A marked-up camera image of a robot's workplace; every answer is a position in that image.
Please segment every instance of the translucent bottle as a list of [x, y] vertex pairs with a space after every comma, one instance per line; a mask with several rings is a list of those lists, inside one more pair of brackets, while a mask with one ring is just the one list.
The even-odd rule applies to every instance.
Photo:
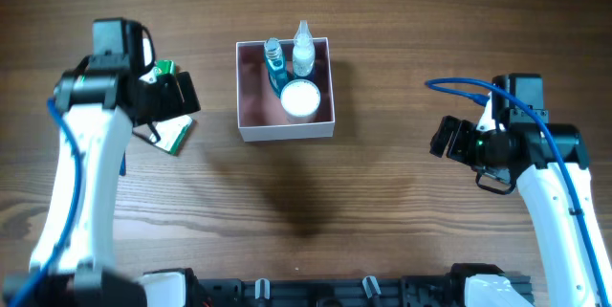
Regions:
[[287, 76], [287, 61], [278, 39], [270, 38], [266, 40], [264, 58], [266, 59], [266, 68], [268, 68], [268, 79], [274, 93], [280, 98], [280, 92], [289, 83], [289, 77]]
[[306, 20], [299, 22], [294, 37], [294, 77], [315, 80], [315, 45]]

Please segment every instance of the wooden surface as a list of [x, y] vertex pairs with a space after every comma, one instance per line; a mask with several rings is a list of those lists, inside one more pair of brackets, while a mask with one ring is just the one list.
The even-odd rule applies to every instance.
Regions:
[[[440, 119], [477, 121], [432, 77], [544, 76], [555, 122], [579, 127], [612, 249], [612, 0], [1, 0], [0, 274], [27, 269], [49, 206], [60, 74], [91, 53], [95, 18], [138, 19], [158, 57], [191, 72], [202, 112], [178, 158], [133, 139], [115, 213], [119, 269], [191, 267], [201, 278], [443, 274], [495, 263], [545, 279], [517, 193], [478, 189], [428, 154]], [[300, 19], [330, 40], [333, 139], [243, 143], [235, 42], [291, 38]]]

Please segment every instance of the cardboard box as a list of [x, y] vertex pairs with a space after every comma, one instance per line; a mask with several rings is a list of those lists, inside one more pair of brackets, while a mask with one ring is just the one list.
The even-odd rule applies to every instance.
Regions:
[[[315, 38], [315, 84], [321, 93], [317, 117], [312, 123], [289, 124], [280, 99], [268, 81], [264, 61], [264, 41], [236, 43], [236, 86], [238, 97], [238, 130], [245, 142], [310, 139], [334, 136], [336, 115], [332, 70], [327, 38]], [[287, 71], [294, 49], [292, 39], [281, 40], [287, 59]]]

